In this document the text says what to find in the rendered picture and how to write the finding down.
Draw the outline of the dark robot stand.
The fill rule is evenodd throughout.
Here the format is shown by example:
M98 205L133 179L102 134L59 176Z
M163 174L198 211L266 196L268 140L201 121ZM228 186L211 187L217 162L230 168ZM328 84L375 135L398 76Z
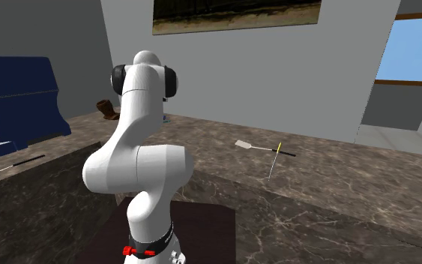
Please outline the dark robot stand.
M74 264L123 264L129 226L124 198ZM173 201L171 218L186 264L236 264L235 210L223 205Z

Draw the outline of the brown boot-shaped vase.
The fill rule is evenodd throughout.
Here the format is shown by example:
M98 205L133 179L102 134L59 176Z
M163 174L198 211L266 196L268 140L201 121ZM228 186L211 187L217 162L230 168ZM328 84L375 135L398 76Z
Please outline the brown boot-shaped vase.
M97 109L103 113L103 118L106 120L119 120L120 114L113 108L110 100L101 100L96 103Z

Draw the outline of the blue appliance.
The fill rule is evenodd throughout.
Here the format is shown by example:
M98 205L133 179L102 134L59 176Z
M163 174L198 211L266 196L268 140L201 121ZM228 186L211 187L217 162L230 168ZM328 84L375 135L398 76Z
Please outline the blue appliance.
M0 157L71 134L58 92L47 57L0 56Z

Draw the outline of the wooden-framed window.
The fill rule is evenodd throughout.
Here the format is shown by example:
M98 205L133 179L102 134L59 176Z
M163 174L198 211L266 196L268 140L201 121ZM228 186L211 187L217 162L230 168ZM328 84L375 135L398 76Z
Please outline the wooden-framed window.
M422 86L422 12L396 15L375 83Z

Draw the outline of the yellow-handled metal skewer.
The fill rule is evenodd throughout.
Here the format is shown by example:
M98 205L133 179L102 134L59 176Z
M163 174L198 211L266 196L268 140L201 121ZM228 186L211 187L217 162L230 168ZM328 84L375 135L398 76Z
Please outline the yellow-handled metal skewer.
M274 159L273 159L273 162L272 162L272 165L271 165L271 169L270 169L270 172L268 174L268 181L270 181L270 179L271 179L271 175L272 175L272 172L273 172L275 163L277 161L277 156L278 156L278 154L280 152L281 145L282 145L282 142L280 142L279 145L278 145L278 147L277 147L276 154L274 156Z

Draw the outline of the dark landscape wall picture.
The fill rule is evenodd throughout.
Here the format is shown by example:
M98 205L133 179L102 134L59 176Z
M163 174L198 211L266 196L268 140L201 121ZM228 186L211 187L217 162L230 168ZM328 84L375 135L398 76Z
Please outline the dark landscape wall picture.
M314 25L322 0L154 0L152 34Z

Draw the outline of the black-handled metal skewer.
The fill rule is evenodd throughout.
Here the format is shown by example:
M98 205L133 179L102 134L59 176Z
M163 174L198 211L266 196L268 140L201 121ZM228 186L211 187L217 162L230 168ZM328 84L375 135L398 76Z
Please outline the black-handled metal skewer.
M0 169L0 172L3 172L3 171L8 170L8 169L10 169L12 167L17 167L19 165L26 164L28 162L35 161L37 159L44 158L44 157L46 157L46 155L45 154L42 154L42 155L39 155L39 156L36 156L36 157L29 158L29 159L24 160L24 161L20 161L20 162L14 163L14 164L12 164L10 166L7 166L7 167L5 167L3 169Z

